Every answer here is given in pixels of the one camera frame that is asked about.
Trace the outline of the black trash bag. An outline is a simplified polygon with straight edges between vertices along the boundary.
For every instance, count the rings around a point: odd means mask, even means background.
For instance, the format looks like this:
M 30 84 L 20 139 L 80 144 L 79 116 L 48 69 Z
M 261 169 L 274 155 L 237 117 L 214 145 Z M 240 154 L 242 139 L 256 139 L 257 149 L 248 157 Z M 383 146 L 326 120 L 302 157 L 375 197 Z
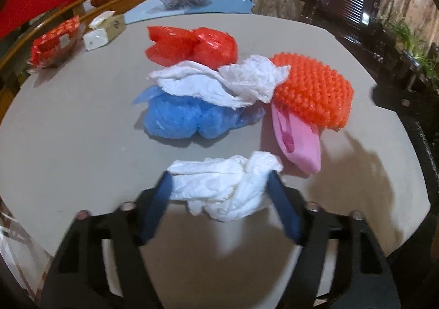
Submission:
M 403 116 L 401 122 L 409 135 L 423 173 L 431 212 L 438 215 L 438 166 L 432 155 L 426 136 L 420 123 L 409 116 Z

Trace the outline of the orange plastic mesh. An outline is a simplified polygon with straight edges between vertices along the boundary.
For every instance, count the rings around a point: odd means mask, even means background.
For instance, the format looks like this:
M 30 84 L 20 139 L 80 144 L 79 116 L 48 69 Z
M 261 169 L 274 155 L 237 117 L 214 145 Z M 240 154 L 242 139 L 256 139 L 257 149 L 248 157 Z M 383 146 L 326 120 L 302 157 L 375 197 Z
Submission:
M 273 96 L 282 111 L 319 128 L 339 130 L 347 125 L 354 90 L 342 74 L 297 53 L 278 53 L 270 61 L 277 67 L 289 67 L 289 75 Z

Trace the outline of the white plastic bag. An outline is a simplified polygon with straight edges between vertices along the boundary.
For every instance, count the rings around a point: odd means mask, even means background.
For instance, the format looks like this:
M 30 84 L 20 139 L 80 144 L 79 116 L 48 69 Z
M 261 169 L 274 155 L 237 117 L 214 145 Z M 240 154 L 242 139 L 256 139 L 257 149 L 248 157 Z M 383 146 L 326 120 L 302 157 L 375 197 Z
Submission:
M 249 158 L 176 160 L 167 171 L 173 177 L 172 201 L 185 202 L 194 216 L 230 222 L 270 206 L 266 181 L 271 172 L 282 172 L 283 164 L 270 152 L 255 151 Z
M 269 104 L 275 88 L 286 81 L 289 71 L 288 65 L 278 67 L 265 56 L 252 55 L 216 71 L 195 61 L 182 61 L 153 71 L 150 78 L 172 96 L 191 96 L 212 105 L 238 109 L 255 102 Z

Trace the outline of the green potted plant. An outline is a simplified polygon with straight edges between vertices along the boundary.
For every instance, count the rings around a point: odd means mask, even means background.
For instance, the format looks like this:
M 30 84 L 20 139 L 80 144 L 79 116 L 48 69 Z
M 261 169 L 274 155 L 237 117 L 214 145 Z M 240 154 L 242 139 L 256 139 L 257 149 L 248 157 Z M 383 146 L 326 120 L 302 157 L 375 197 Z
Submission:
M 395 35 L 399 53 L 396 81 L 407 91 L 438 95 L 438 46 L 422 40 L 403 19 L 390 18 L 386 27 Z

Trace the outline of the red plastic bag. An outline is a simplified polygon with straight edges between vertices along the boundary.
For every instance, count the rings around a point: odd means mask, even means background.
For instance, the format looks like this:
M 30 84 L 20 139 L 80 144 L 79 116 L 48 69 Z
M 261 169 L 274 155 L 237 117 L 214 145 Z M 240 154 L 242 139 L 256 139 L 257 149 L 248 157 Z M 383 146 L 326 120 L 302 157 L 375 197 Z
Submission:
M 147 30 L 154 45 L 145 50 L 146 57 L 163 67 L 195 61 L 216 71 L 237 62 L 237 42 L 226 32 L 206 27 L 186 30 L 150 26 Z

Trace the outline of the dark wooden chair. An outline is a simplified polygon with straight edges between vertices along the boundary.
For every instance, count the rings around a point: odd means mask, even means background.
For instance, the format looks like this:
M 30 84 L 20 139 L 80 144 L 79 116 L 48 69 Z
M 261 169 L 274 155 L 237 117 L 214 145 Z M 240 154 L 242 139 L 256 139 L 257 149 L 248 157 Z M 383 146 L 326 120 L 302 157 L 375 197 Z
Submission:
M 379 19 L 381 0 L 300 0 L 299 21 L 333 34 L 364 66 L 384 64 L 396 35 Z

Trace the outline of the pink plastic bag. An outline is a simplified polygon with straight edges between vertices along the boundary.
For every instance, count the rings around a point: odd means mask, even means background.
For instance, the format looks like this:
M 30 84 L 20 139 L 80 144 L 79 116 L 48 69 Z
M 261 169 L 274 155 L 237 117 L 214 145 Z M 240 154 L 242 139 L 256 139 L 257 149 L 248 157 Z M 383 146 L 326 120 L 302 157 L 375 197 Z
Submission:
M 272 124 L 278 146 L 287 160 L 313 175 L 322 167 L 319 130 L 290 111 L 272 103 Z

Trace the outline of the blue plastic bag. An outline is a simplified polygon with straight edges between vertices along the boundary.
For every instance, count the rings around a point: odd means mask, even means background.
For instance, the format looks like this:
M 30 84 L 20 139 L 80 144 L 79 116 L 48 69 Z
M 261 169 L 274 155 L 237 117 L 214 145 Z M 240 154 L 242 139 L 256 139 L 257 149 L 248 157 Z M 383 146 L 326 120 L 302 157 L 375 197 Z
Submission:
M 147 105 L 141 124 L 148 135 L 162 139 L 189 139 L 196 134 L 216 139 L 231 130 L 253 125 L 266 114 L 259 103 L 233 109 L 192 96 L 174 96 L 158 86 L 140 93 L 133 104 Z

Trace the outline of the light blue table mat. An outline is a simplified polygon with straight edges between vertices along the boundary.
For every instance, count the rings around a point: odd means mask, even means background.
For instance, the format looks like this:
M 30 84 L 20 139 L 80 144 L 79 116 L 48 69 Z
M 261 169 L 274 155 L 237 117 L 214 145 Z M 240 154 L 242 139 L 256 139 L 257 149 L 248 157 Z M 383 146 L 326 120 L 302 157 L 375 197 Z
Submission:
M 253 0 L 207 0 L 201 6 L 186 6 L 169 10 L 160 0 L 146 0 L 124 13 L 126 24 L 133 24 L 157 18 L 175 15 L 192 15 L 203 13 L 252 14 Z

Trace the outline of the tissue box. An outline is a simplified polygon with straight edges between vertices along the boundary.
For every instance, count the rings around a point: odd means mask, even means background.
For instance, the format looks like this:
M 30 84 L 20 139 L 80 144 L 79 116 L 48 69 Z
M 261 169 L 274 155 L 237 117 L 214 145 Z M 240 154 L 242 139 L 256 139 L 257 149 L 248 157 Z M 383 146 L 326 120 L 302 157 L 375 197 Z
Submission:
M 89 32 L 83 35 L 84 45 L 87 51 L 96 50 L 108 45 L 126 29 L 125 17 L 113 10 L 102 12 L 89 23 L 88 28 Z

